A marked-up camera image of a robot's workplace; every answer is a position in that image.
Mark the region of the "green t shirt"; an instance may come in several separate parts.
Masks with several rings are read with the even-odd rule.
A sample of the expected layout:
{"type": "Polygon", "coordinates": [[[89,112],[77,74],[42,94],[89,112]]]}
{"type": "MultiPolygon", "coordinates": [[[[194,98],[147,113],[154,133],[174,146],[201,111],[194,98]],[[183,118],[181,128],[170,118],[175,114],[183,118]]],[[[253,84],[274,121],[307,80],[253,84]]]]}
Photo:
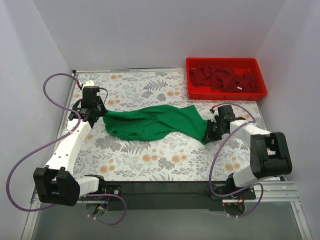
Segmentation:
{"type": "Polygon", "coordinates": [[[108,111],[103,117],[107,133],[124,141],[150,142],[180,132],[203,145],[207,121],[194,105],[178,108],[157,105],[133,111],[108,111]]]}

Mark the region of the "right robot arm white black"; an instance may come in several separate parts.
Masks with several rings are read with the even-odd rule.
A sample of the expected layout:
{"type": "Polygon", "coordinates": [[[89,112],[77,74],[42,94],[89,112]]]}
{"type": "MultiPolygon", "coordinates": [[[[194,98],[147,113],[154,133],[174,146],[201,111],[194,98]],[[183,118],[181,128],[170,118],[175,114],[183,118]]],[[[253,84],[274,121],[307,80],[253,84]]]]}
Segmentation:
{"type": "Polygon", "coordinates": [[[237,199],[259,181],[289,175],[293,169],[285,135],[256,127],[253,117],[237,117],[233,107],[233,103],[220,103],[210,109],[214,119],[208,120],[203,141],[215,142],[226,136],[225,144],[232,136],[241,139],[249,145],[249,166],[229,175],[217,188],[208,180],[210,194],[218,198],[237,199]]]}

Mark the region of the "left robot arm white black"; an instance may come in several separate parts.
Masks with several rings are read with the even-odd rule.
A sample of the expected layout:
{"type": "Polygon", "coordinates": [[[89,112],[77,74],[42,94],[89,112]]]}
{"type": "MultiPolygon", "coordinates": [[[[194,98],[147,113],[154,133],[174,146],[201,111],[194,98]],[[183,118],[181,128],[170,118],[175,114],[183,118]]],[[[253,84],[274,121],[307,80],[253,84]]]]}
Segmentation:
{"type": "Polygon", "coordinates": [[[67,137],[62,139],[52,157],[33,173],[35,188],[42,203],[74,206],[78,199],[90,194],[95,200],[106,196],[103,178],[85,175],[74,178],[73,169],[87,136],[98,119],[107,113],[100,88],[92,80],[82,87],[82,99],[72,106],[66,127],[67,137]]]}

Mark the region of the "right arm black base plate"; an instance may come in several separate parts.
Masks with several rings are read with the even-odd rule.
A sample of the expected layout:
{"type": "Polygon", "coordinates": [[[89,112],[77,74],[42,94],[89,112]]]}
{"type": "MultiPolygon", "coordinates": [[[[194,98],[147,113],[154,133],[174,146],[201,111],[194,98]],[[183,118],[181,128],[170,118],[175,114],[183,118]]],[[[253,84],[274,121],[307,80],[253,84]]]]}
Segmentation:
{"type": "Polygon", "coordinates": [[[242,187],[234,187],[222,182],[213,182],[210,186],[204,188],[205,194],[212,200],[255,200],[256,193],[252,187],[243,189],[242,187]]]}

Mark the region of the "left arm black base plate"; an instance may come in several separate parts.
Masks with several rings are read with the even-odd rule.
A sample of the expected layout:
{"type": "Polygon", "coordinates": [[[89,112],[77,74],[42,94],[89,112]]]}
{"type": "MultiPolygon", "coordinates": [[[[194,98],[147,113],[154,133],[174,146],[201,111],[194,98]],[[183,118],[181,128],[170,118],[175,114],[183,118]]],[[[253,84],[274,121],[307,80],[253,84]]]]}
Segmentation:
{"type": "Polygon", "coordinates": [[[107,200],[109,196],[104,196],[102,194],[113,194],[120,196],[122,194],[122,185],[120,184],[100,184],[98,190],[90,192],[87,195],[82,195],[79,197],[81,201],[102,201],[107,200]]]}

